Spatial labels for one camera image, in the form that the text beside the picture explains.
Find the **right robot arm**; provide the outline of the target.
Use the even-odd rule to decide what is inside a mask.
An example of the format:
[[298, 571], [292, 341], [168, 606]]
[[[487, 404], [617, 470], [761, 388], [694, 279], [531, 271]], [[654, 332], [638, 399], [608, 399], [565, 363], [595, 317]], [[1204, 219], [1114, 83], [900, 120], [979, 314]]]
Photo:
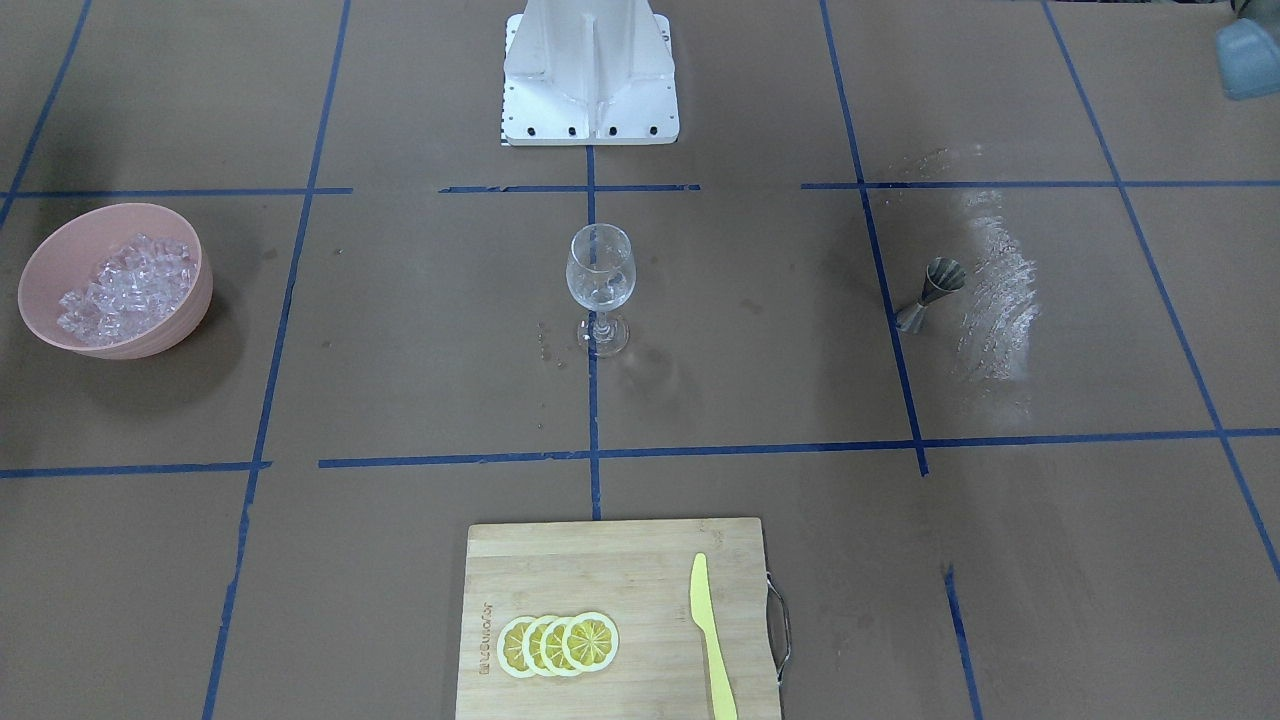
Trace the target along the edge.
[[1234, 101], [1279, 91], [1279, 1], [1230, 1], [1235, 19], [1215, 38], [1222, 91]]

